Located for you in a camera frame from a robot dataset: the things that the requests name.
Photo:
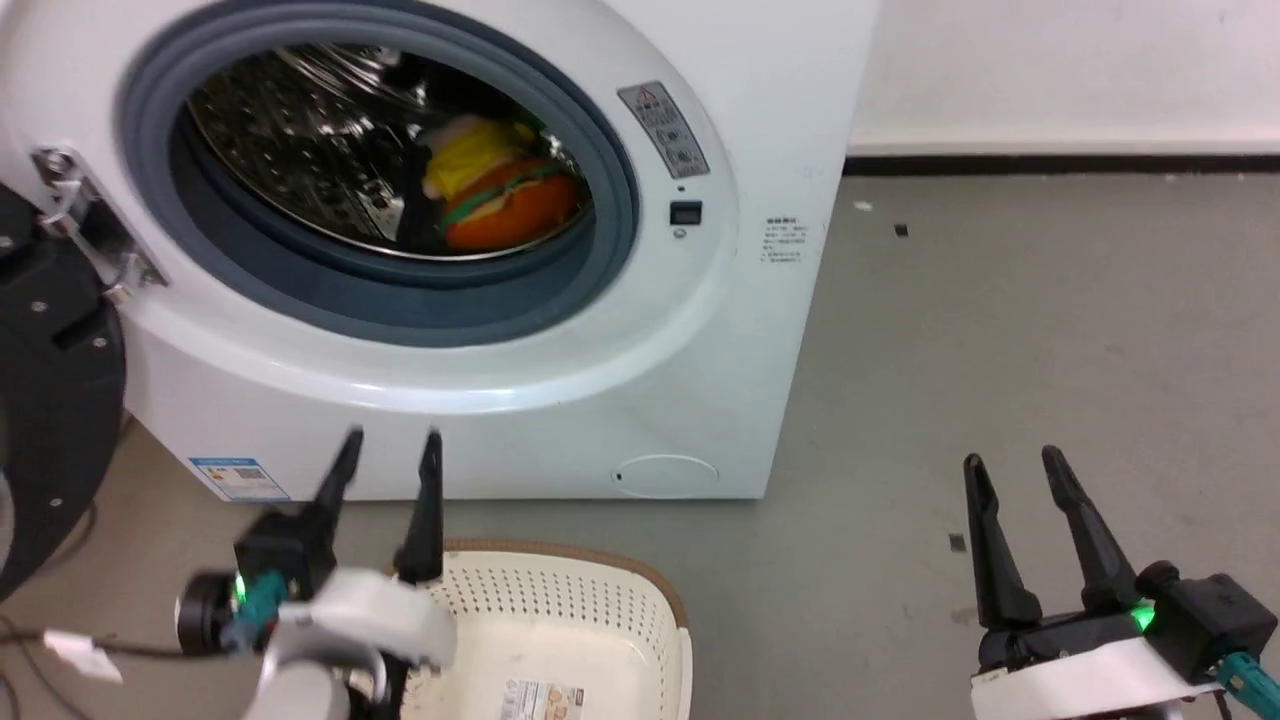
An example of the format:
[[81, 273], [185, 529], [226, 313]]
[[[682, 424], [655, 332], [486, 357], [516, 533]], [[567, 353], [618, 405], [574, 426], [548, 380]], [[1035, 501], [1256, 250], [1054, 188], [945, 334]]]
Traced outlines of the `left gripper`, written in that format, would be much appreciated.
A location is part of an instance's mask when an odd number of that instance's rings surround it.
[[457, 633], [448, 609], [417, 585], [443, 573], [443, 438], [429, 430], [419, 495], [394, 575], [338, 568], [332, 543], [365, 429], [351, 427], [316, 495], [298, 518], [260, 518], [234, 544], [234, 571], [202, 571], [177, 601], [177, 637], [188, 656], [264, 650], [274, 632], [317, 628], [412, 665], [447, 667]]

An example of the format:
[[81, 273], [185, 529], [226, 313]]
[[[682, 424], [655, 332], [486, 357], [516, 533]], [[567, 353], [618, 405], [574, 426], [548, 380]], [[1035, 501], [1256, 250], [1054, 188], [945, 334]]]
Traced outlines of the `black round washer door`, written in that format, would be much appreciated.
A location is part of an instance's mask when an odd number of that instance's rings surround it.
[[0, 184], [0, 603], [93, 503], [120, 437], [125, 348], [90, 260]]

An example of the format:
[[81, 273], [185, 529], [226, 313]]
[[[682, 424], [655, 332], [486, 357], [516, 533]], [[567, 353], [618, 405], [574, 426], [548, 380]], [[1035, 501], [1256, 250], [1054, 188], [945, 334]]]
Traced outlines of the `round filter cover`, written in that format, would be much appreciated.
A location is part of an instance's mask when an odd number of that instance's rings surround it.
[[719, 473], [696, 457], [658, 454], [632, 457], [611, 473], [623, 495], [645, 500], [709, 497], [719, 484]]

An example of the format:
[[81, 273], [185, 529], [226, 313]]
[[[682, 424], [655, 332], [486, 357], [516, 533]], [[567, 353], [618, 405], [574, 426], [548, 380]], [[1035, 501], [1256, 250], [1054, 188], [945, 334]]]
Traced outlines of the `hamburger plush toy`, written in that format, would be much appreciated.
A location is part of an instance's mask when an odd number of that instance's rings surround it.
[[422, 196], [453, 252], [502, 252], [556, 234], [590, 201], [576, 173], [520, 120], [461, 114], [420, 136]]

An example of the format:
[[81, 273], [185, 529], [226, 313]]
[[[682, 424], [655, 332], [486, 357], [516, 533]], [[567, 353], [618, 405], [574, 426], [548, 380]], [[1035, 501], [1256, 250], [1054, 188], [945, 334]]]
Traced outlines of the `grey warning sticker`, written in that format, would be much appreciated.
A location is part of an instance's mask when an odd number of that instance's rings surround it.
[[617, 94], [645, 131], [673, 179], [710, 173], [695, 133], [662, 82], [622, 87]]

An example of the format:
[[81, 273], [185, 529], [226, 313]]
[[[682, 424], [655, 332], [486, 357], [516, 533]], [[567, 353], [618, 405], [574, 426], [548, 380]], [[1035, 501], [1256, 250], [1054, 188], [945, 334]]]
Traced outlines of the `white front-load washing machine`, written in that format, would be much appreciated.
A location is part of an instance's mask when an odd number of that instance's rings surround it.
[[[38, 223], [29, 155], [73, 149], [160, 266], [109, 301], [122, 418], [207, 488], [191, 457], [252, 457], [311, 498], [362, 427], [349, 497], [408, 500], [436, 428], [452, 500], [634, 498], [611, 473], [658, 454], [759, 498], [879, 5], [0, 0], [0, 184]], [[620, 100], [652, 81], [709, 174]], [[590, 201], [451, 251], [419, 141], [461, 114], [531, 126]]]

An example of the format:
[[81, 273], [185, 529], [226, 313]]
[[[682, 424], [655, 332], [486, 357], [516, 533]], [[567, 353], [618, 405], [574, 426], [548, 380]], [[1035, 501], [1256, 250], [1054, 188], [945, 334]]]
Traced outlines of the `paper label sticker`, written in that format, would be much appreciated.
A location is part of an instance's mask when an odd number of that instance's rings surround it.
[[582, 720], [585, 689], [556, 682], [509, 678], [498, 720]]

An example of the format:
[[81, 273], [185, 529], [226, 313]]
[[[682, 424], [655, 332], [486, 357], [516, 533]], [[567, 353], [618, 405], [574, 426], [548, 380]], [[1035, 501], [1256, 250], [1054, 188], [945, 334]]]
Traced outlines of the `metal door hinge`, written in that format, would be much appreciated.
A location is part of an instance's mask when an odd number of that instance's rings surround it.
[[169, 286], [77, 151], [44, 146], [29, 158], [54, 202], [52, 210], [40, 217], [41, 229], [55, 240], [70, 241], [87, 258], [108, 301], [119, 306], [147, 288]]

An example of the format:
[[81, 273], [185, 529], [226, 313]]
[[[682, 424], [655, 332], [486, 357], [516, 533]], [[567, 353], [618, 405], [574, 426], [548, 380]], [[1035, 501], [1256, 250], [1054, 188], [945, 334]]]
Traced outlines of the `blue energy label sticker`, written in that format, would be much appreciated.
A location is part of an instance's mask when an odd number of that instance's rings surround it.
[[252, 457], [191, 457], [195, 474], [233, 503], [289, 502], [288, 493]]

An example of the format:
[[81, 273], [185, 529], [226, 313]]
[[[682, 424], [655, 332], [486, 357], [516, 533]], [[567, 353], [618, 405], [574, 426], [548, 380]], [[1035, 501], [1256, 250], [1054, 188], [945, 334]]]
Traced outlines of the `black baseboard strip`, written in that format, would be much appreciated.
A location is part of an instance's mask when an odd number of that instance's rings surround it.
[[1280, 174], [1280, 152], [1270, 154], [950, 154], [847, 156], [844, 177], [998, 176], [1211, 176]]

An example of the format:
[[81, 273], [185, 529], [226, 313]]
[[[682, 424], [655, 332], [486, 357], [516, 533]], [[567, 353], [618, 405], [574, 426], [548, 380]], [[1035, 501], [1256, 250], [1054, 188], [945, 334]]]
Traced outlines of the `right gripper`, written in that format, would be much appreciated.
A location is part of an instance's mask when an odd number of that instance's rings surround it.
[[[1277, 615], [1225, 573], [1184, 578], [1157, 561], [1137, 578], [1064, 451], [1046, 445], [1041, 461], [1068, 520], [1084, 610], [1125, 611], [1119, 620], [1129, 635], [1057, 659], [1021, 656], [1015, 667], [973, 676], [974, 719], [1184, 720], [1185, 706], [1211, 698], [1220, 720], [1233, 720], [1229, 700], [1254, 720], [1279, 720], [1279, 679], [1261, 659]], [[964, 484], [978, 621], [989, 632], [1034, 626], [1041, 602], [1021, 582], [979, 454], [965, 457]]]

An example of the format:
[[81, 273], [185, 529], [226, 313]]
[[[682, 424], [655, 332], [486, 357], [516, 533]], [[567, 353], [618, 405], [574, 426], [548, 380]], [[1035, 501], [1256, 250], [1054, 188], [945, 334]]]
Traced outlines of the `cream perforated laundry basket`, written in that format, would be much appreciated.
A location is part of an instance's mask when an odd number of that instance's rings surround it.
[[452, 667], [410, 675], [401, 720], [498, 720], [509, 678], [585, 689], [582, 720], [690, 720], [692, 642], [676, 588], [616, 553], [449, 539], [426, 592], [458, 630]]

